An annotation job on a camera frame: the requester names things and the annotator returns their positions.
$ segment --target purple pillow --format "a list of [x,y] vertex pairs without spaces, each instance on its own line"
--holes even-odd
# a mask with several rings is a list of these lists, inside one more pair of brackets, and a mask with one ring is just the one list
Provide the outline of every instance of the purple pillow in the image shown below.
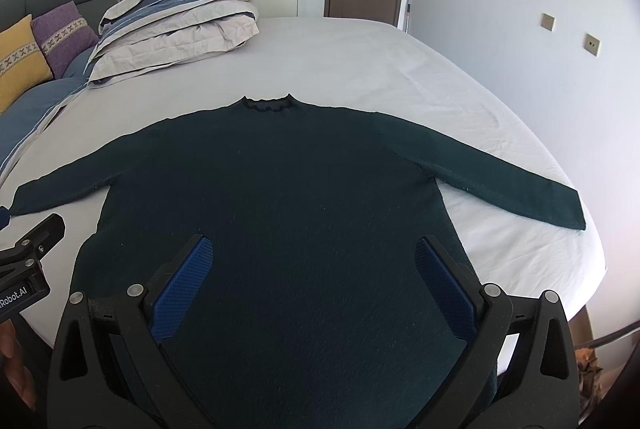
[[73,1],[36,17],[31,30],[55,78],[62,78],[72,60],[98,43]]

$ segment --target blue bedding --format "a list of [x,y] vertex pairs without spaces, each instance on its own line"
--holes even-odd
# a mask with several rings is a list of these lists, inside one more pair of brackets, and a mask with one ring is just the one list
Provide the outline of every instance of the blue bedding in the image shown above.
[[92,48],[76,57],[66,70],[65,78],[31,88],[0,114],[0,174],[49,111],[86,86],[87,77],[82,72],[91,52]]

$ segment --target sweater sleeve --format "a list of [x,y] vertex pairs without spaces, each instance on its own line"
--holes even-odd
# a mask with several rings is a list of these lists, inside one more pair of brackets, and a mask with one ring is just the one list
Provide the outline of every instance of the sweater sleeve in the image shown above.
[[21,185],[15,192],[11,215],[22,216],[75,202],[110,186],[152,148],[164,122],[116,138],[90,155]]
[[519,216],[583,231],[578,192],[427,127],[389,115],[374,119],[387,148],[432,176]]

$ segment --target bed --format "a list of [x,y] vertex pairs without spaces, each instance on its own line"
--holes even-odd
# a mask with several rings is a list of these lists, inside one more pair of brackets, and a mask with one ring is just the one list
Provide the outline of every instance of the bed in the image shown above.
[[[106,87],[87,88],[33,136],[5,171],[0,205],[21,184],[97,150],[114,138],[201,109],[292,94],[309,104],[379,111],[420,123],[529,171],[571,186],[535,135],[494,95],[419,41],[389,25],[358,20],[279,18],[220,57],[172,66]],[[439,183],[447,210],[481,282],[511,295],[557,291],[569,318],[591,298],[606,271],[590,214],[571,231],[522,218]],[[53,344],[74,261],[97,228],[107,190],[81,202],[13,218],[0,232],[12,246],[51,212],[66,222],[62,242],[43,260],[51,294],[23,316]],[[515,339],[500,354],[506,369]]]

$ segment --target person's hand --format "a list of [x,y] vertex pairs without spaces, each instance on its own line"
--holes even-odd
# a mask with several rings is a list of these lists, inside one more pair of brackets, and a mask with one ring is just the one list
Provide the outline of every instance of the person's hand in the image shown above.
[[17,391],[22,401],[34,409],[36,404],[36,387],[31,372],[22,361],[22,348],[15,335],[14,324],[6,321],[0,324],[0,353],[6,361],[4,363],[4,375]]

